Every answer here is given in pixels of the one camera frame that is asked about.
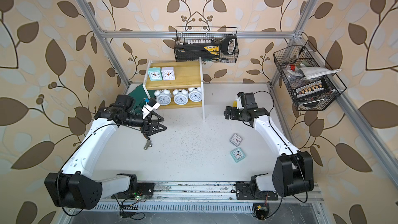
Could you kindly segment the grey square alarm clock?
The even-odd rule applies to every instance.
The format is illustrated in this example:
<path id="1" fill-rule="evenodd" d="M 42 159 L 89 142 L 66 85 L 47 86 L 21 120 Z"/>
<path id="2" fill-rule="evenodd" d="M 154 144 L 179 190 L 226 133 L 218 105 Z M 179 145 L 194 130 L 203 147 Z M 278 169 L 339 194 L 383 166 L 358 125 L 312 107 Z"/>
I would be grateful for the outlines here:
<path id="1" fill-rule="evenodd" d="M 236 147 L 238 147 L 241 144 L 242 140 L 243 139 L 236 133 L 233 134 L 233 136 L 230 138 L 230 142 Z"/>

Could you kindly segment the white twin-bell alarm clock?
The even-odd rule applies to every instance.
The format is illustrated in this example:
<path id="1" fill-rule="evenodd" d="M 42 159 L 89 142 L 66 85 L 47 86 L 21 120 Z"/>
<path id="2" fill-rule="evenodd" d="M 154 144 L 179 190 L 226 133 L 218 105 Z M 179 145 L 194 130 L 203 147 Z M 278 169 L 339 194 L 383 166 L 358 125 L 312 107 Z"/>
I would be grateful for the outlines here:
<path id="1" fill-rule="evenodd" d="M 173 90 L 173 100 L 177 105 L 186 105 L 189 101 L 187 89 Z"/>
<path id="2" fill-rule="evenodd" d="M 172 101 L 172 96 L 169 89 L 157 90 L 154 95 L 156 101 L 162 106 L 169 105 Z"/>

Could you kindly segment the teal square alarm clock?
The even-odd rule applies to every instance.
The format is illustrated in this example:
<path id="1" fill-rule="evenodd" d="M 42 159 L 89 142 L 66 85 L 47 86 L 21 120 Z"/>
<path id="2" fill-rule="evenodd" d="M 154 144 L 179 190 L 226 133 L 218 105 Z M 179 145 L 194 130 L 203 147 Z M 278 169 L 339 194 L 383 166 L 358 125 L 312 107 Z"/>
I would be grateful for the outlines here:
<path id="1" fill-rule="evenodd" d="M 243 152 L 243 150 L 240 147 L 237 147 L 237 148 L 233 149 L 232 151 L 230 151 L 230 155 L 233 158 L 233 160 L 235 161 L 235 163 L 239 163 L 246 157 L 245 153 Z"/>
<path id="2" fill-rule="evenodd" d="M 160 67 L 150 67 L 147 70 L 148 77 L 151 81 L 162 81 L 162 72 Z"/>

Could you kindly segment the large white twin-bell clock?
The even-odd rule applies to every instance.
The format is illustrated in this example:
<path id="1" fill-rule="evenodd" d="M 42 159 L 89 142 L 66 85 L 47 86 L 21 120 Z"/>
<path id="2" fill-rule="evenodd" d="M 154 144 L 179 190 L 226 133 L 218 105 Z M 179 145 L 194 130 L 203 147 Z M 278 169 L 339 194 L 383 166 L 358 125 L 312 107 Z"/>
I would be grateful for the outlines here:
<path id="1" fill-rule="evenodd" d="M 200 102 L 202 100 L 202 88 L 188 88 L 189 99 L 193 102 Z"/>

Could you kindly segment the lilac square alarm clock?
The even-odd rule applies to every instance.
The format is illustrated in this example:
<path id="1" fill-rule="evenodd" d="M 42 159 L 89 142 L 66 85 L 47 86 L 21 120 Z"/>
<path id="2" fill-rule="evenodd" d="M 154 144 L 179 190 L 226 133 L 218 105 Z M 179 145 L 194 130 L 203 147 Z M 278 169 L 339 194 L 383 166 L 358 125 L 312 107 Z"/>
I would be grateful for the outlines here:
<path id="1" fill-rule="evenodd" d="M 176 79 L 173 67 L 162 67 L 161 73 L 164 81 Z"/>

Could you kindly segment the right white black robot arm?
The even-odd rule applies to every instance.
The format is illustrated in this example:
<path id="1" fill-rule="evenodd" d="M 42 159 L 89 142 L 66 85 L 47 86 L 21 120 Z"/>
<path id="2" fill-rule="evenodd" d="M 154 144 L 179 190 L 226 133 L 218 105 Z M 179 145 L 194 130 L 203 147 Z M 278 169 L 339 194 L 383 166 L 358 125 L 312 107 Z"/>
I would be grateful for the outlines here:
<path id="1" fill-rule="evenodd" d="M 258 193 L 275 192 L 281 197 L 309 193 L 314 189 L 313 159 L 307 151 L 300 151 L 277 128 L 271 112 L 258 107 L 254 93 L 239 92 L 234 106 L 224 110 L 226 120 L 236 120 L 254 128 L 276 156 L 272 173 L 255 175 L 249 183 L 253 198 Z"/>

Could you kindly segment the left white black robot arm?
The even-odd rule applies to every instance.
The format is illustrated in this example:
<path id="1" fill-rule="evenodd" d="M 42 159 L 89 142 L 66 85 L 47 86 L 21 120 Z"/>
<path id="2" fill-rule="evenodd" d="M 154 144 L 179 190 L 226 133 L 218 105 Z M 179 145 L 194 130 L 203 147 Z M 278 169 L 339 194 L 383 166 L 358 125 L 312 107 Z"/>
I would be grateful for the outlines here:
<path id="1" fill-rule="evenodd" d="M 139 193 L 135 174 L 117 174 L 113 178 L 93 180 L 95 165 L 107 142 L 119 127 L 137 130 L 145 138 L 165 131 L 164 118 L 156 110 L 160 104 L 145 100 L 141 110 L 134 112 L 135 99 L 119 94 L 116 102 L 100 107 L 84 141 L 57 173 L 49 173 L 45 187 L 56 207 L 93 209 L 101 199 L 116 194 L 125 197 Z"/>

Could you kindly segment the wooden two-tier shelf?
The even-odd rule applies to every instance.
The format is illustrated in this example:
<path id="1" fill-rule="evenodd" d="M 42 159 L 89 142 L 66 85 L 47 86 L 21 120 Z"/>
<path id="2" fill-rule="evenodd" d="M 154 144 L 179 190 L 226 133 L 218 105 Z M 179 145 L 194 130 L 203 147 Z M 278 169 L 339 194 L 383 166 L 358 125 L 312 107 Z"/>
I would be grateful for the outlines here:
<path id="1" fill-rule="evenodd" d="M 146 73 L 143 81 L 143 89 L 148 97 L 150 97 L 150 90 L 169 89 L 188 89 L 188 88 L 202 88 L 204 90 L 203 67 L 202 60 L 185 61 L 185 62 L 157 62 L 149 60 L 147 69 L 152 67 L 173 67 L 176 75 L 175 80 L 160 80 L 151 81 L 149 74 Z"/>

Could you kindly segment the white paper booklet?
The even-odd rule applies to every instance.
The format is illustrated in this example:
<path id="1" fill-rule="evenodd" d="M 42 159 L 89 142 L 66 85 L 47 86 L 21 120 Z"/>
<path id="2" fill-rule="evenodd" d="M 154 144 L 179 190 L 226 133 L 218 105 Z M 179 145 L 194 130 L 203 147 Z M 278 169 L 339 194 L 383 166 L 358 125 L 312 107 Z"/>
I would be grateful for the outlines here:
<path id="1" fill-rule="evenodd" d="M 335 74 L 340 72 L 341 69 L 327 69 L 323 67 L 302 67 L 297 72 L 303 75 L 306 79 L 314 79 L 328 74 Z"/>

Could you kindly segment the paint tube set box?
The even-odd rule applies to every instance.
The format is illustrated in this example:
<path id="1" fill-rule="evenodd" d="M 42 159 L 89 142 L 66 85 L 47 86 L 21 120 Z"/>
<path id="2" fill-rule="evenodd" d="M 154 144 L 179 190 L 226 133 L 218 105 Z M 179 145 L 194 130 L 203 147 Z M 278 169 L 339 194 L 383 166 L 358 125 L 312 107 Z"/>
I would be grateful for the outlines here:
<path id="1" fill-rule="evenodd" d="M 293 90 L 293 98 L 295 100 L 304 100 L 333 94 L 336 90 L 329 86 L 325 79 L 304 85 Z"/>

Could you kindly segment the black yellow box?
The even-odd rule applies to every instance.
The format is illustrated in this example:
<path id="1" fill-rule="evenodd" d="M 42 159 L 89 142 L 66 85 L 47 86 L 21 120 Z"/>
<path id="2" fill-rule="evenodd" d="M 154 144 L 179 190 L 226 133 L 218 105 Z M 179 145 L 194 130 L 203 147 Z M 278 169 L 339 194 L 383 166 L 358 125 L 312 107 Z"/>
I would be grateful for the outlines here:
<path id="1" fill-rule="evenodd" d="M 220 59 L 220 46 L 212 43 L 176 44 L 174 52 L 177 61 Z"/>

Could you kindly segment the orange handled pliers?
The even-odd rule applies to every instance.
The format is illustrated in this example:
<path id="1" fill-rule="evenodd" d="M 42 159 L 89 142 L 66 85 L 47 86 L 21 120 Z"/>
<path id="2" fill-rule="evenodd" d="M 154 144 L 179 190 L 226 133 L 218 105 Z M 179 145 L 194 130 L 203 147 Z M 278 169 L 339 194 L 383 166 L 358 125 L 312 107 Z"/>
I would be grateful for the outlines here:
<path id="1" fill-rule="evenodd" d="M 143 134 L 143 136 L 146 139 L 146 144 L 144 146 L 144 150 L 147 150 L 148 148 L 152 147 L 152 141 L 151 141 L 151 138 L 148 135 Z"/>

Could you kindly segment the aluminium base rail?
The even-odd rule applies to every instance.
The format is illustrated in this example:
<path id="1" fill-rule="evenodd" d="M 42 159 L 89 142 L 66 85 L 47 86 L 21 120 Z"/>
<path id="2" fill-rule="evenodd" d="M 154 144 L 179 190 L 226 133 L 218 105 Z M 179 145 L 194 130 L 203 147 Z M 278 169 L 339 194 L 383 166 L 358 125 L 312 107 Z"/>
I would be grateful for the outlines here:
<path id="1" fill-rule="evenodd" d="M 233 181 L 153 181 L 152 198 L 147 202 L 238 202 L 249 203 L 260 200 L 238 200 Z M 269 203 L 324 203 L 320 187 L 316 184 L 313 191 L 298 194 L 296 197 L 279 197 Z"/>

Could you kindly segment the black handled tool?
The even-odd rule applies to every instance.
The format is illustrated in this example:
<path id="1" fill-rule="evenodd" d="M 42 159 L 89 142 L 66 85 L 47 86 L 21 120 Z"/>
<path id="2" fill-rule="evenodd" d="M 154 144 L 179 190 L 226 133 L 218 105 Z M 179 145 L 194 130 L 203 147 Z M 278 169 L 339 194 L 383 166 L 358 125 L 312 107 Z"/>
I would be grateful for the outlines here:
<path id="1" fill-rule="evenodd" d="M 225 56 L 230 56 L 235 54 L 237 48 L 237 37 L 228 36 L 224 38 L 220 45 L 220 51 Z"/>

